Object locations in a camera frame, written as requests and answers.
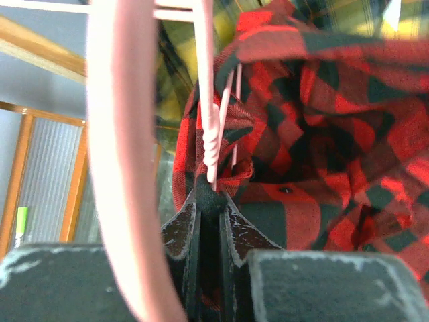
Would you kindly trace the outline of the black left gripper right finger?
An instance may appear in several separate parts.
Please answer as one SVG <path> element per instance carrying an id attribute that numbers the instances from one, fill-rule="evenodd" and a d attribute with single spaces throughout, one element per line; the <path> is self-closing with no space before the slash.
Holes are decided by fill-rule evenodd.
<path id="1" fill-rule="evenodd" d="M 222 321 L 427 321 L 428 305 L 399 259 L 287 251 L 227 201 L 219 217 Z"/>

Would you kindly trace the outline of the red black plaid shirt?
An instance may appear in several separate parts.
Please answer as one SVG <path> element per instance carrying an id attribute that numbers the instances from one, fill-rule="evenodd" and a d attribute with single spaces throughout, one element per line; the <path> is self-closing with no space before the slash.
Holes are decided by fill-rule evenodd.
<path id="1" fill-rule="evenodd" d="M 236 69 L 217 187 L 206 181 L 199 91 L 184 109 L 172 194 L 209 216 L 202 301 L 219 311 L 228 193 L 289 250 L 394 254 L 428 293 L 428 2 L 216 1 L 214 100 Z"/>

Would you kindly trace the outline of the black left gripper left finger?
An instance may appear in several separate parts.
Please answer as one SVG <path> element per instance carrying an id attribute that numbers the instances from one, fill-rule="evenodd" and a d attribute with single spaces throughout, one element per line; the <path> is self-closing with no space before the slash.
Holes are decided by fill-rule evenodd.
<path id="1" fill-rule="evenodd" d="M 200 320 L 200 213 L 194 198 L 162 227 L 176 292 L 189 321 Z M 33 244 L 1 263 L 2 321 L 134 321 L 103 246 Z"/>

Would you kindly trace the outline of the pink wire hanger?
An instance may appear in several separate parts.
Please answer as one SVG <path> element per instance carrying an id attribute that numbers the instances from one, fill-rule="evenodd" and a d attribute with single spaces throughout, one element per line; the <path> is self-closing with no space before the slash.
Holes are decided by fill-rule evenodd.
<path id="1" fill-rule="evenodd" d="M 93 1 L 87 36 L 88 144 L 105 251 L 138 321 L 186 321 L 170 276 L 151 176 L 153 1 Z"/>

